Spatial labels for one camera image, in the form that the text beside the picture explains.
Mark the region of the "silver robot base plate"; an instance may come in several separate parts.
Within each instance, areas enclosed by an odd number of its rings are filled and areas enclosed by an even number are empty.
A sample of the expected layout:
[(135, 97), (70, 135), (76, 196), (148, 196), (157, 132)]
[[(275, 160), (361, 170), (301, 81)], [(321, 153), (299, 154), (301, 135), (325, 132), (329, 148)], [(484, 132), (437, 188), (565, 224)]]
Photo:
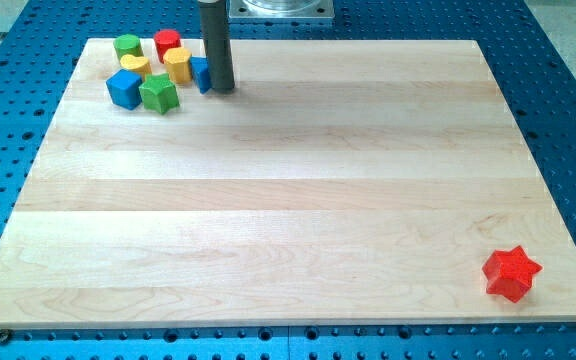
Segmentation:
[(333, 0), (230, 0), (232, 20), (333, 19)]

